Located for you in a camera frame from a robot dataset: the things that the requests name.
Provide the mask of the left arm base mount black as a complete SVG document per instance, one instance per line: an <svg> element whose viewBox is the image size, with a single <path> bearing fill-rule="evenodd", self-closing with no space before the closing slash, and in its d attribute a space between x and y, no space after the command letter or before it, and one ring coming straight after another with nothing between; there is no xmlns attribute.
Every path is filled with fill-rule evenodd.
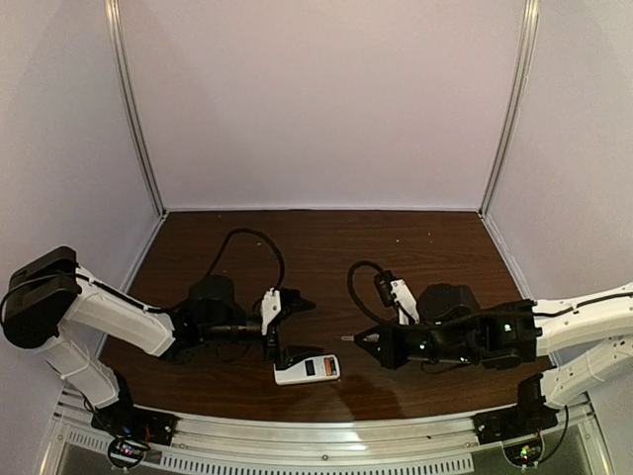
<svg viewBox="0 0 633 475"><path fill-rule="evenodd" d="M118 371L114 374L119 385L119 399L102 409L93 408L91 426L112 436L169 446L179 418L137 407L125 377Z"/></svg>

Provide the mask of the red white remote control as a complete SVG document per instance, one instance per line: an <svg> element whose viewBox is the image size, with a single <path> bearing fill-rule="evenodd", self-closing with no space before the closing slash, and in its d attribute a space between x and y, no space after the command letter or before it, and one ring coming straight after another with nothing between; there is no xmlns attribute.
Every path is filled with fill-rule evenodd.
<svg viewBox="0 0 633 475"><path fill-rule="evenodd" d="M339 375L326 377L324 374L323 360L334 356L337 359ZM318 382L336 381L341 377L341 368L338 358L334 354L319 355L307 358L291 368L279 371L274 368L274 380L279 386L301 385Z"/></svg>

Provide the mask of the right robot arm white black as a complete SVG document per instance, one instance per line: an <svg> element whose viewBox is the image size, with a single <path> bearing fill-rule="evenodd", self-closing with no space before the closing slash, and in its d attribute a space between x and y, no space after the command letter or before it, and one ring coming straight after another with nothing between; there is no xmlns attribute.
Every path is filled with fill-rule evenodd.
<svg viewBox="0 0 633 475"><path fill-rule="evenodd" d="M395 322L354 337L384 368L410 361L512 369L564 348L590 349L536 377L536 401L563 409L580 393L632 366L632 286L559 300L521 300L482 308L466 285L432 284L414 298L405 281L381 287Z"/></svg>

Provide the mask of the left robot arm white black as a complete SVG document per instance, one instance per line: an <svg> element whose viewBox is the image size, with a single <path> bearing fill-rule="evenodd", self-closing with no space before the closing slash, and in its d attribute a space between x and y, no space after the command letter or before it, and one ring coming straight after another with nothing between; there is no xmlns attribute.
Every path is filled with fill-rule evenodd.
<svg viewBox="0 0 633 475"><path fill-rule="evenodd" d="M1 300L1 328L13 345L41 354L93 408L105 410L132 403L124 381L71 335L70 324L166 361L184 361L211 344L259 342L265 359L279 363L280 324L315 306L299 290L275 285L247 312L228 277L207 273L181 303L153 307L96 278L78 263L74 249L60 246L13 273Z"/></svg>

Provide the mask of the clear handle screwdriver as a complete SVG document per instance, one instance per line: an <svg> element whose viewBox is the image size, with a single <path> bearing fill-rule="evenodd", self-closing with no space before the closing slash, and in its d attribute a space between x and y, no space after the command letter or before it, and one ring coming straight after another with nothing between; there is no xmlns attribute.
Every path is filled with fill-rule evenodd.
<svg viewBox="0 0 633 475"><path fill-rule="evenodd" d="M380 336L377 333L370 334L357 334L357 335L344 335L340 338L342 341L360 343L376 343L380 340Z"/></svg>

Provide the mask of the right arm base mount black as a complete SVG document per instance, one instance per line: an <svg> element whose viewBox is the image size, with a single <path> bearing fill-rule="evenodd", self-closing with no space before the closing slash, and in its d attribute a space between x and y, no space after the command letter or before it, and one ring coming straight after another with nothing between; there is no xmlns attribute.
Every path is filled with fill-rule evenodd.
<svg viewBox="0 0 633 475"><path fill-rule="evenodd" d="M479 444L527 436L557 425L559 411L545 405L540 386L542 378L543 374L539 373L522 381L515 405L472 416Z"/></svg>

